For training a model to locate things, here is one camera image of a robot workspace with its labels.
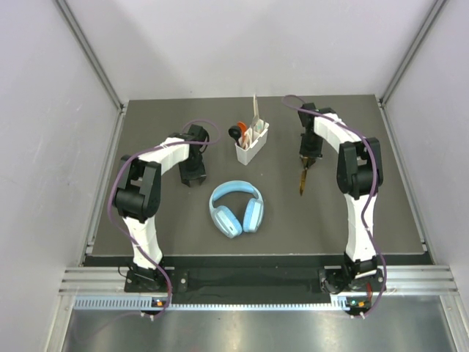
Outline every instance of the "cable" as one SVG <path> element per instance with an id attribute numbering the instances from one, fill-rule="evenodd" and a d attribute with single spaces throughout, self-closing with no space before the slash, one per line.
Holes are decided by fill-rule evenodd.
<path id="1" fill-rule="evenodd" d="M 303 99 L 301 99 L 297 95 L 285 95 L 281 99 L 282 104 L 284 104 L 285 106 L 287 106 L 291 109 L 294 109 L 296 111 L 301 111 L 301 112 L 304 112 L 304 113 L 307 113 L 307 114 L 310 114 L 310 115 L 314 115 L 314 116 L 317 116 L 317 117 L 321 117 L 321 118 L 326 119 L 328 121 L 334 122 L 339 127 L 345 129 L 346 131 L 354 133 L 363 142 L 363 144 L 365 145 L 366 150 L 369 153 L 369 157 L 370 157 L 370 160 L 372 162 L 373 181 L 372 181 L 372 187 L 371 187 L 371 190 L 369 192 L 368 199 L 366 200 L 365 206 L 363 207 L 363 210 L 361 212 L 361 222 L 363 223 L 363 225 L 366 229 L 366 233 L 368 234 L 369 240 L 372 243 L 374 250 L 378 254 L 378 257 L 380 257 L 381 263 L 383 264 L 383 284 L 381 286 L 380 292 L 378 293 L 378 296 L 376 297 L 376 301 L 370 307 L 370 309 L 366 313 L 364 313 L 363 318 L 366 318 L 371 314 L 371 312 L 373 312 L 375 307 L 380 303 L 381 298 L 383 297 L 386 282 L 388 280 L 388 269 L 386 268 L 386 261 L 384 259 L 383 253 L 381 252 L 380 247 L 377 245 L 376 241 L 373 239 L 373 235 L 372 235 L 371 231 L 369 230 L 368 224 L 366 223 L 366 220 L 365 220 L 366 209 L 368 209 L 369 203 L 372 201 L 372 197 L 374 196 L 375 191 L 377 190 L 378 173 L 377 173 L 377 166 L 376 166 L 376 158 L 374 157 L 373 150 L 371 149 L 368 141 L 366 140 L 366 137 L 363 134 L 361 134 L 359 131 L 357 131 L 354 128 L 348 127 L 348 126 L 344 125 L 343 123 L 336 122 L 334 119 L 330 118 L 329 116 L 326 116 L 324 114 L 320 114 L 317 111 L 306 110 L 306 109 L 298 108 L 296 106 L 288 104 L 286 102 L 286 100 L 288 98 L 298 99 L 299 101 L 301 101 L 302 104 L 306 103 Z"/>
<path id="2" fill-rule="evenodd" d="M 195 122 L 205 122 L 205 123 L 208 123 L 209 125 L 213 126 L 214 129 L 216 129 L 216 131 L 217 131 L 218 138 L 213 142 L 196 142 L 196 141 L 172 142 L 172 143 L 165 144 L 164 147 L 172 147 L 172 146 L 180 145 L 180 144 L 211 145 L 211 144 L 218 143 L 218 141 L 220 141 L 221 133 L 220 133 L 220 130 L 219 130 L 218 126 L 215 123 L 213 123 L 209 120 L 193 120 L 193 121 L 190 121 L 190 122 L 188 122 L 184 125 L 182 130 L 185 130 L 187 128 L 187 126 L 192 125 Z M 112 202 L 113 202 L 114 197 L 116 196 L 117 185 L 119 184 L 119 182 L 122 178 L 122 175 L 124 174 L 124 171 L 129 167 L 130 163 L 132 163 L 133 160 L 135 160 L 136 158 L 138 158 L 142 154 L 145 154 L 145 153 L 148 153 L 148 152 L 154 152 L 156 150 L 161 150 L 161 149 L 163 149 L 163 146 L 162 145 L 157 145 L 156 147 L 152 147 L 152 148 L 149 148 L 149 149 L 142 150 L 140 152 L 137 152 L 137 153 L 133 154 L 131 157 L 129 157 L 128 160 L 126 160 L 126 162 L 124 162 L 121 169 L 117 173 L 116 180 L 114 181 L 114 184 L 111 187 L 111 194 L 109 195 L 108 204 L 107 204 L 107 212 L 108 212 L 109 221 L 120 232 L 122 232 L 127 238 L 130 239 L 130 241 L 137 247 L 137 249 L 141 253 L 141 255 L 146 260 L 148 260 L 150 263 L 152 263 L 158 269 L 158 271 L 161 272 L 164 279 L 166 280 L 166 284 L 168 286 L 168 299 L 166 300 L 166 302 L 163 306 L 163 309 L 155 316 L 155 318 L 159 318 L 162 315 L 162 313 L 165 312 L 166 309 L 169 307 L 169 304 L 170 304 L 170 301 L 171 301 L 171 295 L 172 295 L 171 280 L 169 279 L 168 274 L 140 247 L 139 242 L 134 237 L 132 237 L 132 235 L 127 231 L 127 229 L 124 229 L 124 228 L 119 226 L 119 224 L 116 222 L 116 219 L 112 215 Z"/>
<path id="3" fill-rule="evenodd" d="M 127 279 L 127 277 L 125 275 L 122 275 L 122 273 L 120 272 L 120 265 L 117 267 L 117 272 L 119 273 L 120 276 L 122 276 L 124 279 Z"/>

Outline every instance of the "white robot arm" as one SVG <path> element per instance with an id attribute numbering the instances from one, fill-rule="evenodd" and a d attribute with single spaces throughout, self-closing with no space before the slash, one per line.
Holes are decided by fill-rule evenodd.
<path id="1" fill-rule="evenodd" d="M 206 130 L 198 125 L 192 125 L 187 133 L 171 135 L 160 144 L 162 148 L 159 150 L 141 154 L 134 159 L 117 186 L 114 206 L 130 235 L 138 243 L 133 243 L 133 262 L 138 268 L 147 271 L 148 275 L 156 269 L 155 264 L 145 258 L 138 247 L 155 263 L 160 263 L 163 254 L 156 236 L 155 214 L 160 204 L 161 176 L 179 164 L 181 181 L 185 185 L 191 186 L 192 181 L 202 183 L 206 178 L 201 145 L 168 144 L 203 142 L 208 139 Z M 123 157 L 122 164 L 128 159 L 129 156 Z"/>
<path id="2" fill-rule="evenodd" d="M 354 134 L 337 125 L 340 122 L 344 124 L 341 119 L 336 114 L 325 114 L 330 117 L 333 121 L 326 119 L 316 118 L 314 119 L 314 132 L 321 136 L 328 144 L 331 145 L 334 150 L 339 153 L 340 144 L 345 142 L 361 142 L 361 140 Z M 348 222 L 349 222 L 349 238 L 347 247 L 345 249 L 345 254 L 353 261 L 367 261 L 371 260 L 376 256 L 376 251 L 369 240 L 369 236 L 366 232 L 365 226 L 361 221 L 361 212 L 368 198 L 368 194 L 360 196 L 358 199 L 355 199 L 350 194 L 344 194 L 345 200 L 347 201 L 348 209 Z M 373 233 L 373 211 L 374 211 L 374 202 L 376 200 L 376 195 L 372 197 L 366 213 L 365 220 L 369 226 L 369 230 Z M 367 276 L 375 274 L 376 270 L 368 271 L 365 273 L 360 273 L 355 278 L 357 279 L 360 276 Z"/>
<path id="3" fill-rule="evenodd" d="M 303 127 L 306 128 L 300 146 L 300 157 L 305 169 L 322 157 L 322 140 L 330 144 L 339 154 L 337 183 L 347 202 L 349 229 L 341 272 L 341 285 L 354 284 L 360 282 L 361 279 L 371 278 L 377 274 L 377 254 L 367 230 L 373 234 L 373 212 L 377 187 L 383 183 L 380 143 L 375 138 L 366 139 L 377 165 L 377 187 L 364 216 L 369 227 L 366 229 L 361 214 L 370 197 L 373 171 L 371 157 L 363 141 L 353 132 L 343 128 L 345 124 L 334 110 L 329 108 L 317 110 L 313 103 L 303 104 L 302 110 L 319 112 L 327 117 L 327 119 L 315 117 L 304 111 L 298 113 Z"/>
<path id="4" fill-rule="evenodd" d="M 184 139 L 167 138 L 162 146 L 172 142 L 182 142 Z M 189 144 L 179 144 L 172 147 L 164 147 L 154 152 L 145 153 L 139 156 L 141 161 L 156 162 L 161 165 L 161 175 L 170 170 L 176 164 L 187 160 L 189 157 Z M 163 253 L 158 245 L 155 227 L 155 215 L 141 223 L 138 219 L 130 216 L 124 217 L 124 222 L 139 246 L 157 264 L 160 263 Z M 133 244 L 133 262 L 141 268 L 156 269 L 155 265 L 149 262 L 139 251 L 137 245 Z"/>

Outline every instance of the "aluminum frame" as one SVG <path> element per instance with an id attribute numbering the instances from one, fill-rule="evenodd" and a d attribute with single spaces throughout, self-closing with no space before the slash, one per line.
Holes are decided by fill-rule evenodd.
<path id="1" fill-rule="evenodd" d="M 97 58 L 95 52 L 93 51 L 91 45 L 89 44 L 88 39 L 86 38 L 85 34 L 83 33 L 83 30 L 80 27 L 80 24 L 78 23 L 78 21 L 75 18 L 75 15 L 70 9 L 70 6 L 67 3 L 67 0 L 53 0 L 53 2 L 56 4 L 60 13 L 62 14 L 65 21 L 67 22 L 67 25 L 69 26 L 70 31 L 72 32 L 73 36 L 75 37 L 75 39 L 77 39 L 78 44 L 80 45 L 81 50 L 83 51 L 83 54 L 88 59 L 88 62 L 90 63 L 90 65 L 92 66 L 92 69 L 96 73 L 97 78 L 100 80 L 101 84 L 103 85 L 104 90 L 108 93 L 109 98 L 111 99 L 113 104 L 121 111 L 124 107 L 124 104 L 119 99 L 119 96 L 116 93 L 116 90 L 114 89 L 114 87 L 112 86 L 111 81 L 109 81 L 109 78 L 106 75 L 106 72 L 104 71 L 103 66 L 101 65 L 99 59 Z"/>

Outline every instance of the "gray work surface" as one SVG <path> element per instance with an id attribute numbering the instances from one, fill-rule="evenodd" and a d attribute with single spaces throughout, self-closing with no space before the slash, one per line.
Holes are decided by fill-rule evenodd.
<path id="1" fill-rule="evenodd" d="M 93 336 L 121 314 L 74 311 L 63 352 L 456 351 L 438 297 L 385 297 L 365 320 L 343 312 L 175 311 L 151 323 L 135 314 Z"/>
<path id="2" fill-rule="evenodd" d="M 331 107 L 345 123 L 381 142 L 384 184 L 374 211 L 374 236 L 385 253 L 422 253 L 412 211 L 407 201 L 391 144 L 376 100 L 371 95 L 307 97 L 318 108 Z M 111 180 L 119 159 L 160 144 L 194 119 L 209 119 L 221 131 L 217 145 L 204 154 L 207 179 L 189 188 L 180 182 L 179 168 L 162 179 L 157 213 L 158 243 L 163 255 L 211 254 L 339 254 L 347 244 L 347 205 L 336 182 L 337 154 L 327 142 L 323 159 L 308 172 L 306 189 L 299 194 L 302 166 L 300 134 L 304 131 L 296 111 L 281 104 L 280 97 L 259 98 L 259 111 L 269 123 L 267 144 L 248 166 L 236 159 L 228 128 L 253 115 L 252 98 L 182 100 L 132 100 L 117 148 Z M 215 130 L 204 125 L 212 140 Z M 213 224 L 208 199 L 213 189 L 230 180 L 255 185 L 265 201 L 264 221 L 257 233 L 228 239 Z M 227 205 L 241 220 L 250 196 L 229 194 L 215 205 Z M 132 254 L 129 240 L 111 226 L 102 212 L 93 255 Z"/>

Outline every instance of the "headphones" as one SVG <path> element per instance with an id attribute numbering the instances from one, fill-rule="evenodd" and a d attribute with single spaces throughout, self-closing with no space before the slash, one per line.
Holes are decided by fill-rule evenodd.
<path id="1" fill-rule="evenodd" d="M 214 208 L 213 203 L 222 196 L 232 192 L 245 192 L 253 194 L 255 198 L 249 200 L 244 213 L 243 227 L 236 216 L 224 205 Z M 264 216 L 264 201 L 259 190 L 245 181 L 229 181 L 222 183 L 213 190 L 209 201 L 210 215 L 216 227 L 227 237 L 233 238 L 243 232 L 256 232 Z"/>

